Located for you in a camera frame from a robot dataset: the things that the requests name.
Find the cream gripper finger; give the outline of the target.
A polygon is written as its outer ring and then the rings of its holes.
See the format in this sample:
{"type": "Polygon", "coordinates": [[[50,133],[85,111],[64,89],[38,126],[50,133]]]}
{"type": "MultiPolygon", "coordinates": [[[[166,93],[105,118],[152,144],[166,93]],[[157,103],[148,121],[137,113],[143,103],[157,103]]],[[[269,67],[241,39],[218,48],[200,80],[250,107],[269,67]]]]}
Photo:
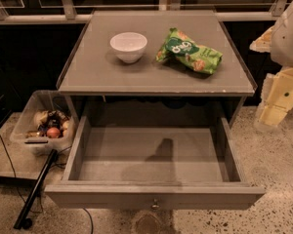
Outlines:
{"type": "Polygon", "coordinates": [[[288,110],[278,104],[281,92],[276,87],[279,83],[275,75],[268,74],[264,80],[254,125],[261,131],[270,131],[277,126],[287,115],[288,110]]]}
{"type": "Polygon", "coordinates": [[[272,26],[267,29],[259,38],[254,40],[249,49],[258,53],[269,53],[271,51],[272,26]]]}

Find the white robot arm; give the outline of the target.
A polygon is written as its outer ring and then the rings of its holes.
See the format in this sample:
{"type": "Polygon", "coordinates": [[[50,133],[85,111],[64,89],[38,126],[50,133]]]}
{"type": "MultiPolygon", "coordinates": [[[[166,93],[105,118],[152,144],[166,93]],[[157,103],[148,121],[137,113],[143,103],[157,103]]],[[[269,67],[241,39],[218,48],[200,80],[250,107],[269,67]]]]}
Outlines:
{"type": "Polygon", "coordinates": [[[275,129],[293,108],[293,1],[250,49],[269,53],[281,69],[268,74],[261,91],[261,102],[255,118],[255,126],[262,130],[275,129]]]}

